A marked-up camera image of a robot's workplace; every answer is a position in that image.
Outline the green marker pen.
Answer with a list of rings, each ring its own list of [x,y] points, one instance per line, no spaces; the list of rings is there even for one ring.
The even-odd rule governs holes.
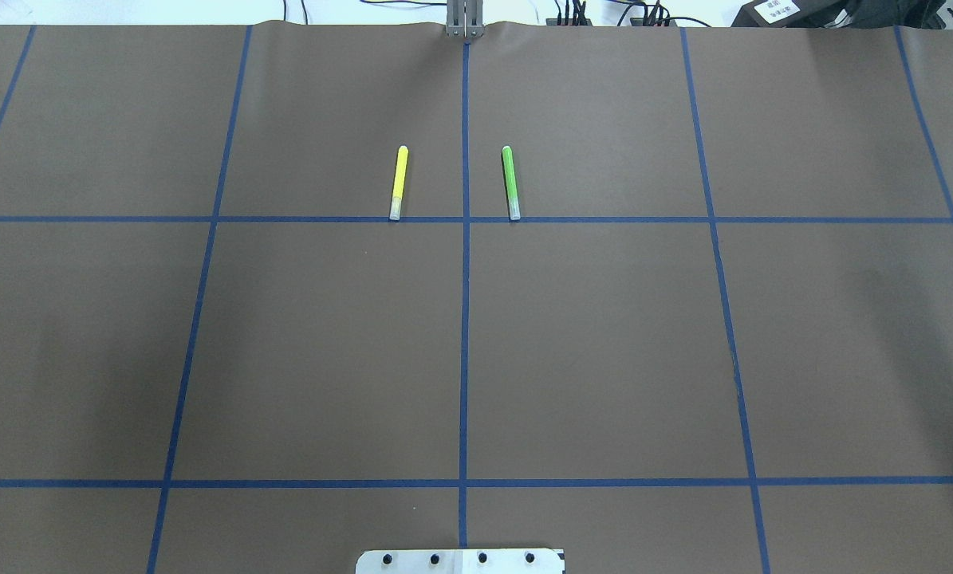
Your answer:
[[[518,192],[518,178],[516,173],[515,153],[510,145],[502,146],[502,173],[506,192],[506,208],[510,221],[519,221],[522,217]]]

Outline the yellow marker pen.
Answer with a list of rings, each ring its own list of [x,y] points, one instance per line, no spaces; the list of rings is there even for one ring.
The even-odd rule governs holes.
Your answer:
[[[406,186],[409,166],[409,147],[399,146],[396,152],[395,174],[392,179],[392,195],[388,212],[389,221],[399,221],[402,217],[404,203],[404,186]]]

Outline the aluminium frame post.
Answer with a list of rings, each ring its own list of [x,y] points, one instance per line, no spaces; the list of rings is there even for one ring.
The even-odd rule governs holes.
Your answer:
[[[447,0],[446,35],[467,42],[483,36],[483,5],[483,0]]]

